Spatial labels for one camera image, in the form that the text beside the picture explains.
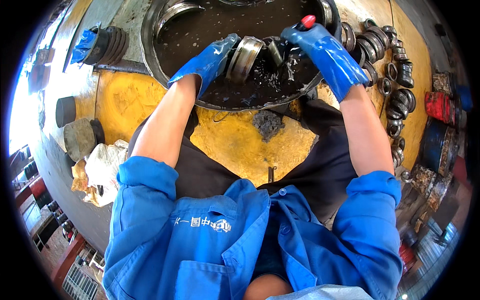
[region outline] stack of metal rings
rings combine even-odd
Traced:
[[[397,137],[394,139],[390,149],[392,151],[393,168],[396,169],[405,159],[405,156],[403,155],[403,151],[405,150],[405,139],[401,136]]]
[[[417,101],[410,90],[401,88],[391,93],[390,101],[385,110],[387,113],[387,134],[391,138],[395,139],[400,136],[400,132],[405,127],[403,120],[415,110],[416,105]]]

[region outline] yellow painted floor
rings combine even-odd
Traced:
[[[72,27],[75,22],[79,22],[90,2],[91,0],[77,0],[66,18],[66,25],[61,25],[58,41],[54,43],[54,48],[57,45],[58,49],[55,49],[50,83],[46,91],[44,131],[51,133],[61,146],[61,130],[55,125],[55,103],[58,97],[75,96],[79,102],[77,118],[98,118],[104,127],[107,144],[112,144],[117,139],[129,141],[135,128],[155,109],[166,92],[152,77],[146,75],[110,71],[96,73],[91,72],[86,65],[78,69],[78,64],[71,65],[66,74],[59,73],[61,70],[58,66],[61,62],[63,67],[65,60],[66,41],[73,35]],[[417,98],[417,108],[404,121],[405,128],[402,131],[406,140],[403,165],[411,169],[427,120],[423,99],[425,92],[431,89],[432,74],[429,53],[421,35],[393,0],[392,3],[394,26],[414,63],[415,88],[412,91]],[[337,0],[336,4],[342,21],[351,24],[357,33],[363,30],[362,22],[366,18],[374,19],[379,26],[392,24],[392,10],[386,0]],[[384,76],[384,66],[390,61],[391,51],[388,51],[384,59],[375,63],[379,77]],[[328,86],[321,84],[318,91],[321,99],[338,107]],[[367,91],[386,125],[385,112],[381,111],[382,106],[386,107],[383,105],[384,97],[376,86],[367,88]],[[191,140],[212,159],[258,186],[267,182],[268,166],[277,166],[275,177],[279,179],[303,161],[311,148],[314,134],[301,128],[298,122],[284,117],[285,128],[269,143],[263,143],[252,125],[255,113],[234,113],[220,123],[213,123],[216,111],[197,107],[200,125],[195,129]]]

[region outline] dark trousers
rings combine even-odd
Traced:
[[[319,99],[309,101],[307,97],[303,97],[300,102],[303,106],[302,124],[317,134],[319,140],[305,161],[284,178],[263,184],[258,189],[267,189],[273,194],[293,184],[303,193],[318,220],[324,222],[346,200],[345,189],[357,174],[350,161],[347,133],[341,112]],[[132,152],[147,119],[133,133],[128,155]],[[179,174],[176,182],[177,198],[221,195],[240,178],[190,142],[190,136],[197,124],[198,117],[194,109],[185,128],[175,167]]]

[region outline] blue work jacket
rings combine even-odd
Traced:
[[[392,174],[353,179],[332,231],[293,185],[270,196],[240,179],[223,195],[176,200],[177,177],[147,157],[120,165],[102,283],[110,299],[241,300],[275,205],[294,291],[336,284],[359,286],[374,299],[395,297],[402,272],[395,228],[401,192]]]

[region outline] gloved hand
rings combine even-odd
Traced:
[[[315,23],[308,31],[287,27],[281,36],[307,53],[338,102],[345,98],[353,85],[368,82],[361,67],[322,25]]]
[[[239,39],[236,33],[232,33],[223,40],[218,40],[208,45],[199,55],[189,60],[170,78],[170,81],[167,83],[168,88],[185,75],[197,74],[202,79],[200,92],[197,95],[198,99],[212,80],[223,72],[227,64],[228,52]]]

